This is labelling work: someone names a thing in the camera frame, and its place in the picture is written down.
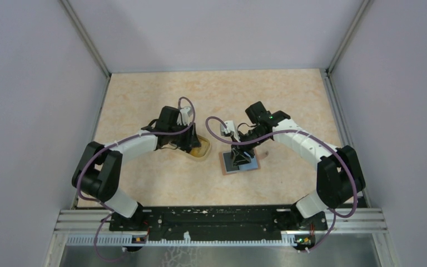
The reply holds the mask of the black credit card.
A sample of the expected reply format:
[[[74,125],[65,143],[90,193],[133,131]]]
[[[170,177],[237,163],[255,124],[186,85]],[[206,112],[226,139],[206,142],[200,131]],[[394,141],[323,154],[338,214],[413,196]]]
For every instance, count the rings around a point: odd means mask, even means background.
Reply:
[[[222,158],[223,158],[225,173],[229,174],[239,170],[239,167],[235,166],[232,163],[231,152],[224,152],[222,154]]]

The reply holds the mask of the brown leather card holder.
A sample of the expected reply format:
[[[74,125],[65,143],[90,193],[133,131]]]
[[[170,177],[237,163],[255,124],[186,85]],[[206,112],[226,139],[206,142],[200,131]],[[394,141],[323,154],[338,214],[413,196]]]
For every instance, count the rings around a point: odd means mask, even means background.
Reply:
[[[219,152],[219,160],[221,171],[223,175],[232,175],[248,171],[256,171],[261,169],[260,161],[268,157],[269,152],[255,152],[255,157],[246,155],[246,159],[242,159],[239,162],[234,162],[231,156],[231,151]]]

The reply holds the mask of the beige oval card tray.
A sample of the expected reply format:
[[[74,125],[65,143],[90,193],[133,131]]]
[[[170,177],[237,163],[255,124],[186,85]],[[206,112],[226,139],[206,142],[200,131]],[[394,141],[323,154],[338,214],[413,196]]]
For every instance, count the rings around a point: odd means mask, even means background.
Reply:
[[[182,154],[194,161],[205,161],[211,152],[212,145],[209,139],[201,135],[197,137],[200,142],[200,147],[194,147],[189,153],[184,151]]]

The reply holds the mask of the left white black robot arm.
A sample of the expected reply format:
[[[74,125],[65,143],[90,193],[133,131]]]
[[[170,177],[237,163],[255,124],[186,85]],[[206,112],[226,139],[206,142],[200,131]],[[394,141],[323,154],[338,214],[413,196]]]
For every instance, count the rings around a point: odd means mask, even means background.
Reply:
[[[196,135],[195,110],[191,106],[162,108],[157,119],[152,120],[138,133],[111,144],[90,142],[72,177],[72,186],[79,195],[100,203],[121,216],[131,230],[138,230],[145,222],[141,204],[120,189],[123,164],[165,145],[189,153],[200,147]]]

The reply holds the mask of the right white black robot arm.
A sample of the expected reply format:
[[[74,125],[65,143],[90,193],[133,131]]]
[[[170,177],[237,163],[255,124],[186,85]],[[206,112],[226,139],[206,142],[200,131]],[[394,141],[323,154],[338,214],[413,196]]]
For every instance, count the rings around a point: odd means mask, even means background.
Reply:
[[[300,127],[284,111],[268,111],[262,102],[246,109],[252,128],[243,133],[233,121],[222,123],[221,133],[231,139],[232,163],[245,165],[255,158],[254,149],[267,140],[278,142],[297,153],[316,170],[316,187],[292,206],[291,223],[306,229],[313,216],[335,210],[352,200],[351,211],[339,214],[350,217],[358,205],[358,193],[365,180],[356,151],[349,145],[337,147],[324,142]]]

